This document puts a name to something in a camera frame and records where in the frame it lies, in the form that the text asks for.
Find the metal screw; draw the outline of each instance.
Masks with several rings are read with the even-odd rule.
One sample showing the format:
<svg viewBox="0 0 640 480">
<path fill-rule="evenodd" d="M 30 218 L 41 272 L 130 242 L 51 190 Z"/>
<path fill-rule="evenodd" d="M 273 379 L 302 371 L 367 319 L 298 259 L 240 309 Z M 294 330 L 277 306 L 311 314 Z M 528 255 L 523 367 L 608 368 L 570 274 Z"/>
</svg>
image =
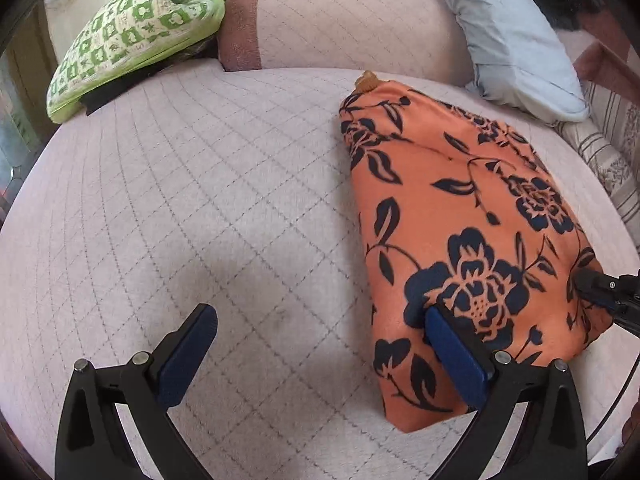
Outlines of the metal screw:
<svg viewBox="0 0 640 480">
<path fill-rule="evenodd" d="M 143 365 L 147 361 L 149 361 L 148 352 L 138 352 L 137 354 L 134 354 L 133 357 L 131 358 L 131 362 L 133 362 L 133 364 L 137 366 Z"/>
<path fill-rule="evenodd" d="M 562 361 L 562 359 L 556 359 L 554 361 L 554 366 L 556 367 L 557 370 L 560 370 L 561 372 L 565 372 L 569 369 L 569 365 L 564 361 Z"/>
<path fill-rule="evenodd" d="M 76 372 L 84 372 L 88 366 L 89 366 L 89 361 L 87 361 L 84 357 L 82 357 L 74 363 L 74 370 Z"/>
<path fill-rule="evenodd" d="M 501 365 L 508 365 L 511 362 L 511 355 L 508 352 L 505 352 L 504 350 L 498 350 L 494 354 L 494 358 Z"/>
</svg>

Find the light blue pillow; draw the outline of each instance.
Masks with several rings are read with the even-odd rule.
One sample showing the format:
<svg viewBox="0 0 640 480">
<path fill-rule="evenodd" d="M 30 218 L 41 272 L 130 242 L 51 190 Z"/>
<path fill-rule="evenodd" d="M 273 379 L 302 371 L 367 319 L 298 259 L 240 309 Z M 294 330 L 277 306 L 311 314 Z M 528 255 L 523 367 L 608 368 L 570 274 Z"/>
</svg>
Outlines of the light blue pillow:
<svg viewBox="0 0 640 480">
<path fill-rule="evenodd" d="M 548 124 L 589 108 L 564 46 L 533 0 L 446 0 L 465 31 L 478 93 Z"/>
</svg>

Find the green checkered pillow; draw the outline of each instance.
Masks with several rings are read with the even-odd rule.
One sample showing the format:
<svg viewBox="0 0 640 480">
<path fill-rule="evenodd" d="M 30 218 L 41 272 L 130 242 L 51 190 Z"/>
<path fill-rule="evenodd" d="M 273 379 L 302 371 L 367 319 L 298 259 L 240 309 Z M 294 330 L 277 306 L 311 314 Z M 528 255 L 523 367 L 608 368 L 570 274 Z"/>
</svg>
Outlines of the green checkered pillow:
<svg viewBox="0 0 640 480">
<path fill-rule="evenodd" d="M 85 93 L 158 62 L 220 28 L 224 0 L 111 0 L 85 25 L 49 85 L 47 113 L 63 123 Z"/>
</svg>

